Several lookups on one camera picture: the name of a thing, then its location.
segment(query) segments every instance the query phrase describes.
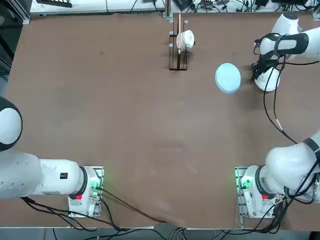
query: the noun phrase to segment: robotic arm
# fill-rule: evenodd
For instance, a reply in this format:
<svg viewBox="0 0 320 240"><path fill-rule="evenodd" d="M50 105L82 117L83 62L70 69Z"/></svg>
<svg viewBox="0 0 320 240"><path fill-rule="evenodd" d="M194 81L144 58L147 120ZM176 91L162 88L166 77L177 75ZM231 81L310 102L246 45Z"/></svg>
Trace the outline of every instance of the robotic arm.
<svg viewBox="0 0 320 240"><path fill-rule="evenodd" d="M301 55L320 60L320 27L299 33L298 20L294 12L283 13L271 33L255 40L253 52L259 48L260 56L258 62L251 65L252 80L261 90L271 92L278 87L280 73L275 67L279 57L292 59L295 55Z"/></svg>
<svg viewBox="0 0 320 240"><path fill-rule="evenodd" d="M255 42L255 48L259 47L261 54L258 62L252 65L253 78L263 91L273 91L279 83L279 71L273 69L279 57L301 55L320 60L320 27L298 33L298 18L294 13L282 14L272 33ZM319 146L320 131L296 145L272 149L265 165L247 168L240 185L249 217L262 218L275 204L276 195L294 195L313 166L312 174L300 189L298 198L320 202L320 194L317 194L320 167L315 165Z"/></svg>
<svg viewBox="0 0 320 240"><path fill-rule="evenodd" d="M94 187L102 187L103 168L79 166L65 159L38 159L32 154L15 151L12 147L22 129L18 108L0 97L0 199L68 195L70 211L99 216L100 194Z"/></svg>

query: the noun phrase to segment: white mug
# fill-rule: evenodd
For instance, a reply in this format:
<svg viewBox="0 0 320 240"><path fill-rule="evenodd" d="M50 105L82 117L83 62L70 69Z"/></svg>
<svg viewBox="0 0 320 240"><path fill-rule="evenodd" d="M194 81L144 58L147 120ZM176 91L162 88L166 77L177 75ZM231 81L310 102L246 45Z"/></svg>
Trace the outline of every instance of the white mug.
<svg viewBox="0 0 320 240"><path fill-rule="evenodd" d="M187 30L184 32L181 32L176 36L176 45L178 49L181 49L181 51L185 50L186 48L190 49L195 44L195 36L191 30Z"/></svg>

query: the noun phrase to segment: floor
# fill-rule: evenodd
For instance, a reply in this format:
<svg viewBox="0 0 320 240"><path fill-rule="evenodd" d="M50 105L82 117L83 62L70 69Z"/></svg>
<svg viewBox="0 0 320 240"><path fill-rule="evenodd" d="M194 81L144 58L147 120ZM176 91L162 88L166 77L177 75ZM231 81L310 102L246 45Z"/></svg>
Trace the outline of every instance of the floor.
<svg viewBox="0 0 320 240"><path fill-rule="evenodd" d="M170 224L160 224L154 229L162 234L166 239L169 238L170 232L175 227ZM85 240L86 238L95 237L97 235L112 235L116 231L110 228L98 229L95 232L83 232L77 231L75 229L66 228L55 228L55 235L57 240ZM213 230L187 230L186 233L187 240L211 240L214 236ZM19 229L0 229L0 239L2 240L55 240L53 235L53 229L47 228L19 228ZM117 240L161 240L161 238L150 230L141 230L133 232L126 236L118 236ZM231 236L228 235L224 240L308 240L309 232L306 231L288 231L280 230L277 234L261 234L261 233L251 233L247 235Z"/></svg>
<svg viewBox="0 0 320 240"><path fill-rule="evenodd" d="M30 5L31 0L26 0L27 6ZM11 49L14 51L17 47L19 36L21 33L21 22L14 22L8 12L5 9L0 9L0 15L5 17L5 23L0 28L0 34L6 39ZM0 56L5 58L7 61L11 60L6 56L3 49L0 48ZM8 82L7 74L0 74L0 96L5 95L5 88ZM159 224L155 227L159 233L161 233L166 239L169 238L170 232L176 227L170 224ZM75 229L69 228L56 228L55 234L57 240L85 240L86 238L95 237L99 234L103 235L112 235L116 233L113 229L103 228L98 229L96 232L84 232L77 231ZM211 240L214 237L214 234L218 235L221 231L216 230L187 230L186 238L187 240ZM232 236L228 235L224 240L308 240L310 232L307 231L289 231L289 230L280 230L277 234L261 234L261 233L251 233L247 235ZM0 228L0 239L1 240L55 240L53 235L52 228ZM118 236L117 240L159 240L161 239L156 233L150 230L141 230L126 236Z"/></svg>

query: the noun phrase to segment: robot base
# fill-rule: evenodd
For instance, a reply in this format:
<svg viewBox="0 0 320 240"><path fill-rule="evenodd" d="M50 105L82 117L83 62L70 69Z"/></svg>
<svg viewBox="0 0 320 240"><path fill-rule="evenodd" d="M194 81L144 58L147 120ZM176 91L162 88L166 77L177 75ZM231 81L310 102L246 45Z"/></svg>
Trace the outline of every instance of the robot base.
<svg viewBox="0 0 320 240"><path fill-rule="evenodd" d="M104 171L103 166L83 166L87 173L87 183L82 195L77 195L75 199L68 197L69 211L81 213L90 217L100 217L101 215L101 191L92 186L103 188ZM85 216L75 213L69 214L72 218L85 218Z"/></svg>
<svg viewBox="0 0 320 240"><path fill-rule="evenodd" d="M261 219L270 207L275 204L276 198L265 199L257 189L255 176L258 166L236 167L236 184L238 186L238 206L241 217ZM266 215L265 219L273 218L274 208ZM241 219L241 225L244 228L244 221Z"/></svg>

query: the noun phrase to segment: brown tabletop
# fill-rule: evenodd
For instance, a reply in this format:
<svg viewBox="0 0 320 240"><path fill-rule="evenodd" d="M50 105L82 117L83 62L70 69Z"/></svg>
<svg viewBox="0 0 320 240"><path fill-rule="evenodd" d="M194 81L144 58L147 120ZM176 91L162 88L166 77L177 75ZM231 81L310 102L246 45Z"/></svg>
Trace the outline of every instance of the brown tabletop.
<svg viewBox="0 0 320 240"><path fill-rule="evenodd" d="M196 45L184 72L168 70L172 26L160 15L34 19L23 27L7 89L24 120L16 149L104 166L108 190L172 224L233 228L235 166L264 164L272 147L291 144L270 124L263 94L249 81L254 40L278 16L186 15ZM299 22L305 30L317 26L310 13ZM215 70L225 62L241 72L234 94L216 86ZM320 127L318 75L318 65L288 65L281 75L277 115L297 141ZM270 111L272 103L268 94ZM68 208L66 196L34 199ZM121 226L155 224L114 201L110 207ZM66 226L20 199L1 201L0 212L2 227ZM320 230L319 213L320 204L293 204L283 227Z"/></svg>

